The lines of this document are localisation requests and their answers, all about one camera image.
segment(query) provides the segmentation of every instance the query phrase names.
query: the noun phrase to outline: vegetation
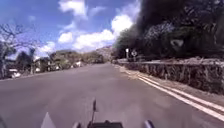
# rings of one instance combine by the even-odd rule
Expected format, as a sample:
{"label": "vegetation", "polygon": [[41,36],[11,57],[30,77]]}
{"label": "vegetation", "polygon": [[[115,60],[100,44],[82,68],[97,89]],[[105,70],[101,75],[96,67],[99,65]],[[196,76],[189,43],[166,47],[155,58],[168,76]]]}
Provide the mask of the vegetation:
{"label": "vegetation", "polygon": [[33,48],[29,50],[29,54],[24,51],[20,52],[16,58],[17,69],[20,71],[30,71],[32,74],[34,70],[34,53],[35,49]]}
{"label": "vegetation", "polygon": [[73,50],[60,50],[49,54],[49,58],[54,65],[61,69],[75,67],[76,62],[82,61],[85,64],[104,63],[104,57],[97,52],[77,53]]}
{"label": "vegetation", "polygon": [[7,57],[16,53],[21,47],[32,47],[33,40],[26,40],[22,35],[26,33],[24,26],[15,24],[0,24],[0,78],[6,76]]}
{"label": "vegetation", "polygon": [[223,58],[223,11],[222,0],[143,0],[137,22],[118,37],[113,56],[124,58],[129,48],[148,60]]}

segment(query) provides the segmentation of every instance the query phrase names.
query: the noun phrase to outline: pole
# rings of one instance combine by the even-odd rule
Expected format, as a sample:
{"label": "pole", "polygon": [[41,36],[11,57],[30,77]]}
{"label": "pole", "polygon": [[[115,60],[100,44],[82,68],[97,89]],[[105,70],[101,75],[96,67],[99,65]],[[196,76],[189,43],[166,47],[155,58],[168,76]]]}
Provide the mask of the pole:
{"label": "pole", "polygon": [[126,58],[129,59],[129,49],[126,48],[125,51],[126,51]]}

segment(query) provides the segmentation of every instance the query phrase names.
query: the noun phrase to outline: rock wall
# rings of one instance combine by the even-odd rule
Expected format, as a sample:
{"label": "rock wall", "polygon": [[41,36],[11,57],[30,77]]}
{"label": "rock wall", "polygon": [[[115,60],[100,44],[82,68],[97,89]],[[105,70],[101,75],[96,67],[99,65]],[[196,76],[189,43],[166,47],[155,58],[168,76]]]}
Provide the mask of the rock wall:
{"label": "rock wall", "polygon": [[119,63],[131,70],[178,81],[194,88],[224,94],[224,63],[217,60],[203,61],[152,61],[137,63]]}

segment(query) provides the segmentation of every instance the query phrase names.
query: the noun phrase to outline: sign post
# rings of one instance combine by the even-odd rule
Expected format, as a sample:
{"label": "sign post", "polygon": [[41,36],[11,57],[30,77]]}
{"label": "sign post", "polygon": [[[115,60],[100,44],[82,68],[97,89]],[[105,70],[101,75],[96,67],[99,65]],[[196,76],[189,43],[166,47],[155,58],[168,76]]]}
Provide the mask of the sign post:
{"label": "sign post", "polygon": [[126,48],[125,51],[126,51],[126,58],[129,59],[129,49]]}
{"label": "sign post", "polygon": [[136,56],[138,55],[138,53],[136,52],[136,50],[133,50],[131,52],[131,55],[134,57],[134,62],[136,62]]}

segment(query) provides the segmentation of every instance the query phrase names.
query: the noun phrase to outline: white cloud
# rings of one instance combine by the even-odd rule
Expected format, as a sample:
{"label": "white cloud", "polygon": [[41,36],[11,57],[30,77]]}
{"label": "white cloud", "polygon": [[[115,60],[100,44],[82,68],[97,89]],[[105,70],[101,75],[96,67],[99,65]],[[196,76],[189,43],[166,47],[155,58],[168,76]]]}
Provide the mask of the white cloud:
{"label": "white cloud", "polygon": [[73,34],[72,32],[62,33],[58,39],[59,43],[70,43],[73,41]]}
{"label": "white cloud", "polygon": [[120,32],[130,28],[132,25],[133,21],[128,15],[125,14],[116,16],[111,22],[111,27],[112,30],[114,31],[115,36],[118,36]]}
{"label": "white cloud", "polygon": [[60,0],[59,5],[61,11],[72,11],[74,16],[81,16],[83,19],[87,19],[88,7],[85,5],[84,0]]}
{"label": "white cloud", "polygon": [[137,19],[139,11],[140,0],[135,0],[133,3],[130,3],[124,6],[121,10],[118,10],[118,13],[128,15],[132,21],[135,21]]}
{"label": "white cloud", "polygon": [[36,17],[35,16],[28,16],[28,20],[31,22],[31,21],[35,21],[36,20]]}
{"label": "white cloud", "polygon": [[90,51],[105,46],[105,42],[114,40],[111,31],[105,29],[100,33],[81,35],[73,45],[76,50]]}
{"label": "white cloud", "polygon": [[55,43],[52,41],[49,41],[49,42],[47,42],[46,45],[40,47],[39,51],[42,53],[52,52],[54,48],[55,48]]}
{"label": "white cloud", "polygon": [[103,6],[97,6],[95,8],[92,8],[90,10],[90,16],[95,16],[96,14],[98,14],[104,10],[106,10],[106,7],[103,7]]}
{"label": "white cloud", "polygon": [[61,32],[71,31],[71,30],[74,30],[74,29],[76,29],[76,23],[75,23],[75,21],[72,21],[69,25],[64,26],[63,29],[61,30]]}
{"label": "white cloud", "polygon": [[140,1],[135,0],[124,6],[122,9],[118,9],[118,14],[113,18],[111,22],[111,28],[115,36],[118,36],[120,32],[130,28],[137,19],[140,11]]}

